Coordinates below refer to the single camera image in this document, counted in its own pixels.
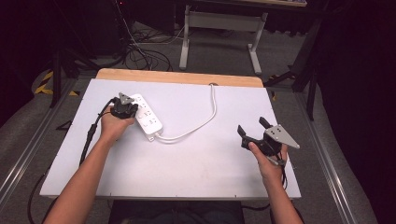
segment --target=white power strip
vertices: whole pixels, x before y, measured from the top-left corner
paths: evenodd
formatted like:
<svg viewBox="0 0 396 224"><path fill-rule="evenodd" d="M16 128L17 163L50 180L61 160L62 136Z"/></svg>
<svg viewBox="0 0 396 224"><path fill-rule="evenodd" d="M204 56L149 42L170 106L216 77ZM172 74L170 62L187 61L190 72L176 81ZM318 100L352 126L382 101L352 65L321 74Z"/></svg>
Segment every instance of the white power strip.
<svg viewBox="0 0 396 224"><path fill-rule="evenodd" d="M140 94L130 96L133 101L132 104L138 104L135 120L139 123L143 129L146 137L150 142L154 141L156 134L163 133L163 125L157 116L152 112L146 100Z"/></svg>

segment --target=floor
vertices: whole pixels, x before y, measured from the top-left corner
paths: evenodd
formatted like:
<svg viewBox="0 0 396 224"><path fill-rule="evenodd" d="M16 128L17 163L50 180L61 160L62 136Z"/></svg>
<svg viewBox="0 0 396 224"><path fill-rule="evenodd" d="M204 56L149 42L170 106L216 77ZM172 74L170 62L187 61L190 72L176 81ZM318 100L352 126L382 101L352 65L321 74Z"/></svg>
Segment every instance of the floor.
<svg viewBox="0 0 396 224"><path fill-rule="evenodd" d="M249 60L247 44L253 39L250 33L197 30L190 36L190 53L187 73L223 74L254 77ZM288 71L304 36L289 37L287 34L264 32L258 46L258 57L267 80L271 75ZM143 49L155 49L170 60L174 71L178 69L181 40L170 44L141 45ZM100 62L111 59L103 58ZM124 64L116 65L125 68ZM165 63L159 63L156 70L165 70ZM38 75L32 91L48 71ZM64 92L77 91L79 95L64 93L61 102L49 109L51 95L38 93L35 99L21 108L0 129L0 180L1 188L0 223L26 223L29 197L37 180L49 168L65 136L57 127L73 120L89 81L95 73L82 71L78 79L64 77ZM276 118L301 145L301 149L290 150L302 198L294 200L306 223L376 223L375 215L359 181L351 172L347 162L332 135L321 102L320 89L314 108L315 121L310 121L304 112L306 92L295 93L289 88L292 80L286 80L268 93L272 100ZM51 199L38 195L38 184L32 200L32 217L40 222L50 206ZM96 200L87 223L106 223L111 201ZM250 206L264 206L268 202L243 202ZM271 223L269 211L244 209L246 223Z"/></svg>

